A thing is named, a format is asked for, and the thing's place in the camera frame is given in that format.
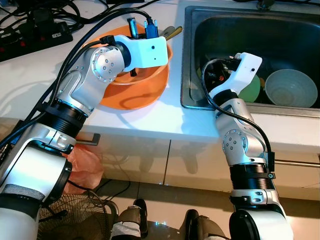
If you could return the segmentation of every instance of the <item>orange bowl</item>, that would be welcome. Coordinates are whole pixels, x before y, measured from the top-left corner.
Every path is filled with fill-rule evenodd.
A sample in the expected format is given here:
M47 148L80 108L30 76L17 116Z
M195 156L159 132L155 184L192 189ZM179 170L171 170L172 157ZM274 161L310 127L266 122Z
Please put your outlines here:
M137 25L139 32L144 31L141 25ZM130 36L128 25L111 30L90 42L97 41L107 35ZM168 60L173 52L167 45ZM130 72L118 74L116 79L106 88L100 104L119 110L134 110L146 107L155 102L164 92L169 78L169 65L149 68L136 68L137 76L130 76Z

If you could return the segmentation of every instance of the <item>floor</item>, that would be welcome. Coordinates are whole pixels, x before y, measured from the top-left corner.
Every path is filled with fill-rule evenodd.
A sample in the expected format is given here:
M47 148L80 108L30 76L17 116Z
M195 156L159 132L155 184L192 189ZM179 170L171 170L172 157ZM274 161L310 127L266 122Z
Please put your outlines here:
M112 180L98 193L100 196L113 196L127 185L126 181ZM181 227L189 209L196 209L200 215L208 216L230 237L229 217L233 212L233 205L228 193L132 182L113 201L122 212L136 198L144 199L147 205L150 228L146 239L183 240L184 231ZM292 226L295 240L320 239L319 201L281 198L280 202Z

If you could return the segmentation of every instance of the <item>metal bracket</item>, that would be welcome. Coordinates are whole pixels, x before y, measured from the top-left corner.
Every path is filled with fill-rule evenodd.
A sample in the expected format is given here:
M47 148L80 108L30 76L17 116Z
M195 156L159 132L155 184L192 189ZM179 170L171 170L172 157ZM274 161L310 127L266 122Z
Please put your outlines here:
M82 145L90 145L90 146L97 146L99 144L101 135L99 133L94 133L92 140L77 140L77 144L82 144Z

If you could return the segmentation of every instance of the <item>white bowl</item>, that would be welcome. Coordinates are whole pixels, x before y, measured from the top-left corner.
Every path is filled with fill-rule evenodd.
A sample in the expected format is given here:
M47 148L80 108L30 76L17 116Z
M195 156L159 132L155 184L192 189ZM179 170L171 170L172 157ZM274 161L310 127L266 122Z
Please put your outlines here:
M265 93L276 105L309 108L318 97L317 86L310 77L294 69L273 72L265 81Z

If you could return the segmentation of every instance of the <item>green plate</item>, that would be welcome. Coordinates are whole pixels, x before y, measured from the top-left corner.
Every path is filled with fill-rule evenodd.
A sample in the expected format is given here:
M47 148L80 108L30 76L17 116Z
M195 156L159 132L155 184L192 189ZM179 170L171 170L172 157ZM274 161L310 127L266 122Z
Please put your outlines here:
M246 86L239 94L239 98L243 99L245 102L253 103L260 92L260 79L257 75L255 75L251 81L251 83Z

